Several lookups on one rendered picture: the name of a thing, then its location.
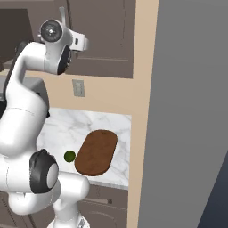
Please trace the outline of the grey fridge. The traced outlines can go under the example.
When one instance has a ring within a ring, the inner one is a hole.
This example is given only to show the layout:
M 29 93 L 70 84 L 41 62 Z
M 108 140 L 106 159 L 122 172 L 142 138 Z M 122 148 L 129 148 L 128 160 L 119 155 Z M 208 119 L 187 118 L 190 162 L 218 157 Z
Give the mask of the grey fridge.
M 228 0 L 159 0 L 138 228 L 228 228 Z

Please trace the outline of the grey wall outlet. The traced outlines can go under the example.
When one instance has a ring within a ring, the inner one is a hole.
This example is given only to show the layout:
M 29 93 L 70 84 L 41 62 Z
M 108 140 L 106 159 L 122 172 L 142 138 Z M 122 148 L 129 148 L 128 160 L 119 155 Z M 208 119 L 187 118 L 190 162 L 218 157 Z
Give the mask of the grey wall outlet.
M 85 97 L 85 86 L 83 80 L 72 80 L 73 92 L 76 97 Z

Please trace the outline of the brown base cabinet door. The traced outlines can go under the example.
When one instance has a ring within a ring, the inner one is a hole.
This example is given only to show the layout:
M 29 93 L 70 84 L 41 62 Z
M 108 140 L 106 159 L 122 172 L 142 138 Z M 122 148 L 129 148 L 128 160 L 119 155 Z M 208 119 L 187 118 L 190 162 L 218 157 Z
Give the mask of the brown base cabinet door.
M 27 216 L 16 215 L 8 205 L 8 194 L 0 191 L 0 228 L 47 228 L 53 219 L 52 207 Z

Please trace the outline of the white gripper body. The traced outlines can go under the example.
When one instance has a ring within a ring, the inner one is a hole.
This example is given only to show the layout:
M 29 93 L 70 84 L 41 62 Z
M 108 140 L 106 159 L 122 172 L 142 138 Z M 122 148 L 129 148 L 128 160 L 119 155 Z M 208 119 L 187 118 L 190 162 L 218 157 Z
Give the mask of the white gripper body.
M 89 39 L 82 34 L 80 37 L 80 50 L 86 51 L 89 48 Z

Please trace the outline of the brown drawer front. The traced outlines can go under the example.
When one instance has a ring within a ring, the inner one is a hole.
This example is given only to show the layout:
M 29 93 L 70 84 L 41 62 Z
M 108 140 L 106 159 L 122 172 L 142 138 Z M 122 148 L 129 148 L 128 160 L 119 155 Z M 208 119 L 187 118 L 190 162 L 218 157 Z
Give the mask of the brown drawer front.
M 78 202 L 78 208 L 90 228 L 126 228 L 127 190 L 91 184 L 87 198 L 112 200 L 111 205 L 86 200 Z

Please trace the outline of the dark grey countertop appliance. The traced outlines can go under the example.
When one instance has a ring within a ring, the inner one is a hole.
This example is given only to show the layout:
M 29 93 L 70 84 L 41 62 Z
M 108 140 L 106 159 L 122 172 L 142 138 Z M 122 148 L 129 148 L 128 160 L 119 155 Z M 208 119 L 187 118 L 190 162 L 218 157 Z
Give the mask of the dark grey countertop appliance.
M 4 75 L 0 76 L 0 118 L 2 117 L 6 108 L 6 102 L 4 101 L 4 98 L 3 98 L 5 80 L 6 80 L 6 76 Z M 50 109 L 48 93 L 45 87 L 45 83 L 41 78 L 25 77 L 23 80 L 23 85 L 26 86 L 31 91 L 38 94 L 44 100 L 47 106 L 47 109 Z

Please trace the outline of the green lime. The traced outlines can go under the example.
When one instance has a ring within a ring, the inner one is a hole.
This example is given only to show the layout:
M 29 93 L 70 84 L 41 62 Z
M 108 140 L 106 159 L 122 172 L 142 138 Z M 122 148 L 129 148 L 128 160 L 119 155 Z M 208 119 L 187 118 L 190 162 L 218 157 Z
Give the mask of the green lime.
M 66 151 L 64 154 L 64 159 L 66 162 L 73 162 L 75 160 L 76 153 L 74 151 Z

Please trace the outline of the brown wall cabinet door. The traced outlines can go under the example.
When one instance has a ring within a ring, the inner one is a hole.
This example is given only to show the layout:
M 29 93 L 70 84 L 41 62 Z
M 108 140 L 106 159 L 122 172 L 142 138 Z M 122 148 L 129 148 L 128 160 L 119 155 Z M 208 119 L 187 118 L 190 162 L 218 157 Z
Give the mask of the brown wall cabinet door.
M 69 0 L 72 28 L 89 40 L 72 55 L 71 75 L 133 76 L 136 0 Z
M 11 67 L 15 47 L 21 41 L 40 41 L 43 22 L 61 20 L 61 6 L 69 27 L 68 0 L 0 0 L 0 69 Z

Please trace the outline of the brown oval cutting board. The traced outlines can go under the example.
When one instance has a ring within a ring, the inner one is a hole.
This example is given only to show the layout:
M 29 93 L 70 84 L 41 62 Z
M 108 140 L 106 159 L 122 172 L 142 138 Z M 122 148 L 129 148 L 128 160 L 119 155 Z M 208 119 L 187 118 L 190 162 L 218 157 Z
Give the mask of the brown oval cutting board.
M 91 132 L 75 158 L 75 169 L 82 175 L 104 174 L 110 168 L 117 142 L 117 135 L 109 130 Z

